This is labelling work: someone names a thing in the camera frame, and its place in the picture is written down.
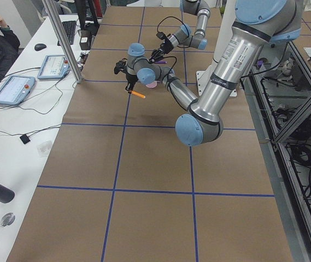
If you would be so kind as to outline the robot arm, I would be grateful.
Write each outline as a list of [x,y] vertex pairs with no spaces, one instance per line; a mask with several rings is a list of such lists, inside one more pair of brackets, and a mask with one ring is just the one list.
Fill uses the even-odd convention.
[[160,34],[162,45],[150,58],[145,57],[142,44],[131,44],[121,70],[128,81],[128,92],[133,91],[136,82],[144,85],[162,82],[167,87],[185,110],[175,123],[177,137],[188,146],[196,146],[214,141],[221,135],[223,123],[219,113],[255,61],[259,48],[268,43],[292,41],[299,36],[303,2],[236,1],[232,37],[199,97],[175,76],[171,68],[157,65],[157,61],[178,45],[204,49],[207,44],[204,37],[210,17],[207,3],[181,1],[180,7],[183,12],[198,17],[195,32],[182,25],[174,34]]
[[182,23],[179,29],[172,34],[157,31],[156,36],[162,40],[158,49],[154,49],[149,59],[150,63],[158,62],[165,58],[175,47],[193,47],[204,50],[207,46],[206,28],[210,18],[210,7],[206,1],[180,1],[180,10],[197,17],[196,29]]

